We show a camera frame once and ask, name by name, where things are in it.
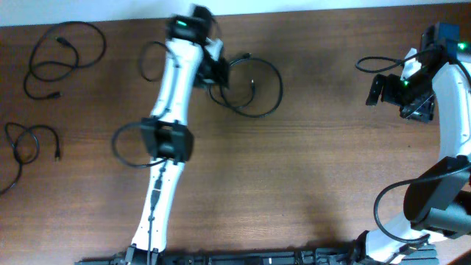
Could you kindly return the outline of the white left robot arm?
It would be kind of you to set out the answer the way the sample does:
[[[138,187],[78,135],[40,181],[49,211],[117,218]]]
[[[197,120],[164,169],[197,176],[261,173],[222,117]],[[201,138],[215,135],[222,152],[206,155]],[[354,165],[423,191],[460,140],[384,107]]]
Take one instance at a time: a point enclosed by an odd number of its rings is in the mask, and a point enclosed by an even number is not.
[[[114,264],[159,264],[163,260],[174,194],[194,145],[187,121],[192,89],[228,83],[224,44],[210,37],[214,25],[210,10],[199,5],[192,14],[175,15],[167,24],[159,96],[149,117],[127,125],[140,129],[151,158],[145,165],[150,170],[149,187],[131,245]]]

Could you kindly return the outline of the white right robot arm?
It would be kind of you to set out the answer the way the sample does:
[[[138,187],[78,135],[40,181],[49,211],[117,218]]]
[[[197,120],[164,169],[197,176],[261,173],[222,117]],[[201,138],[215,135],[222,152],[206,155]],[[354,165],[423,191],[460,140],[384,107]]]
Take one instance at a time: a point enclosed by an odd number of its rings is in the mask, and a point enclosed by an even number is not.
[[[419,49],[392,67],[372,71],[366,105],[388,102],[400,117],[427,123],[439,117],[437,164],[421,176],[385,187],[375,198],[376,230],[364,231],[348,250],[316,250],[327,264],[437,264],[436,242],[470,234],[470,43],[459,27],[437,23]]]

